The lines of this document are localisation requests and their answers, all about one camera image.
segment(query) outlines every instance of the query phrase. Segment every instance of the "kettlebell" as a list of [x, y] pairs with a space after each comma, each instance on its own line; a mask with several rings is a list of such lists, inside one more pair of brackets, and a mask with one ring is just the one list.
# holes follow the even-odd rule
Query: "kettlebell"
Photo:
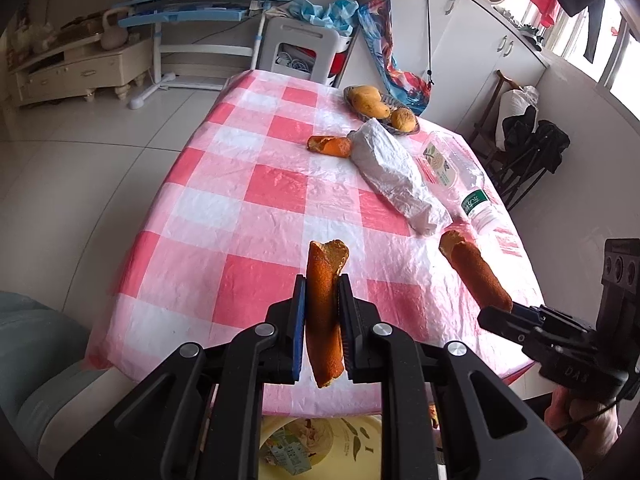
[[117, 24], [110, 25], [108, 18], [112, 14], [118, 14], [120, 12], [126, 12], [128, 14], [129, 11], [130, 7], [117, 7], [116, 9], [106, 10], [102, 15], [102, 28], [104, 29], [104, 32], [100, 38], [100, 45], [104, 50], [113, 50], [114, 48], [119, 48], [127, 43], [129, 31]]

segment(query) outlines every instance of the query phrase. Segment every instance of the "white bag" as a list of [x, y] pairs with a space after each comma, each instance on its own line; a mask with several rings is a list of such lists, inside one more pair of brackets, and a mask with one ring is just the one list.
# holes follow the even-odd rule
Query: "white bag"
[[507, 117], [522, 115], [529, 105], [538, 108], [538, 98], [540, 94], [535, 86], [525, 86], [522, 90], [509, 90], [502, 94], [500, 98], [500, 109], [498, 110], [498, 125], [495, 127], [495, 145], [504, 151], [504, 130], [502, 121]]
[[351, 132], [351, 160], [422, 235], [439, 233], [451, 224], [447, 209], [434, 197], [407, 150], [380, 123], [371, 119]]

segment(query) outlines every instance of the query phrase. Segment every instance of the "pink and white checkered tablecloth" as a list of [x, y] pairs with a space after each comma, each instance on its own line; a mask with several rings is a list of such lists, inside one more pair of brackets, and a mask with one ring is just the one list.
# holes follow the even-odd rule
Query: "pink and white checkered tablecloth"
[[[268, 72], [236, 76], [159, 190], [114, 305], [94, 327], [89, 361], [141, 380], [183, 342], [228, 342], [290, 298], [311, 240], [340, 238], [354, 295], [383, 320], [423, 342], [462, 340], [501, 377], [527, 366], [518, 346], [479, 329], [478, 306], [438, 251], [439, 237], [413, 232], [350, 160], [306, 149], [311, 135], [345, 136], [361, 124], [337, 89]], [[437, 132], [478, 164], [460, 136], [420, 127], [402, 138], [410, 152]], [[508, 228], [478, 240], [482, 255], [514, 300], [540, 304], [516, 230], [494, 188], [486, 191]], [[300, 381], [267, 385], [263, 406], [293, 416], [375, 413], [380, 388], [345, 373], [319, 390], [305, 353]]]

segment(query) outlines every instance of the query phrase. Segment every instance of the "drawer handle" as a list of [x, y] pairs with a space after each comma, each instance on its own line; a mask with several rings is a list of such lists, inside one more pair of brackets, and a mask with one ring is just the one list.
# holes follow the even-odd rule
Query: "drawer handle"
[[502, 38], [502, 41], [500, 42], [500, 46], [498, 47], [498, 52], [500, 52], [502, 49], [504, 49], [504, 46], [507, 44], [507, 37], [505, 36], [504, 38]]
[[508, 49], [507, 49], [507, 52], [505, 52], [505, 53], [504, 53], [504, 54], [502, 54], [502, 55], [503, 55], [504, 57], [507, 57], [507, 56], [511, 53], [511, 51], [512, 51], [512, 50], [513, 50], [513, 41], [510, 41], [510, 42], [509, 42], [509, 47], [508, 47]]
[[453, 7], [455, 6], [456, 6], [456, 0], [451, 0], [451, 6], [449, 7], [449, 9], [444, 11], [444, 15], [449, 16], [451, 14], [451, 11], [453, 10]]

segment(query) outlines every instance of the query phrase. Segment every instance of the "wicker basket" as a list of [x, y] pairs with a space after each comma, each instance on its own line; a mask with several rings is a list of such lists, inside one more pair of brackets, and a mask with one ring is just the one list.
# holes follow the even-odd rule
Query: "wicker basket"
[[[356, 87], [347, 86], [347, 88], [344, 89], [344, 93], [343, 93], [344, 101], [349, 105], [349, 108], [351, 109], [351, 111], [355, 113], [363, 123], [366, 123], [371, 117], [367, 117], [366, 115], [361, 114], [359, 111], [357, 111], [353, 107], [353, 105], [351, 105], [351, 101], [349, 101], [348, 95], [351, 89], [353, 88], [356, 88]], [[392, 112], [394, 110], [398, 110], [398, 108], [407, 108], [404, 104], [398, 101], [398, 99], [396, 99], [395, 97], [389, 94], [382, 94], [382, 102], [385, 105], [387, 105], [389, 108], [391, 108]], [[415, 121], [415, 128], [410, 132], [401, 132], [400, 130], [396, 130], [393, 126], [391, 126], [389, 119], [378, 119], [378, 121], [380, 122], [380, 124], [384, 126], [386, 131], [388, 131], [391, 135], [395, 135], [395, 136], [413, 135], [420, 131], [420, 124], [418, 124], [418, 121]]]

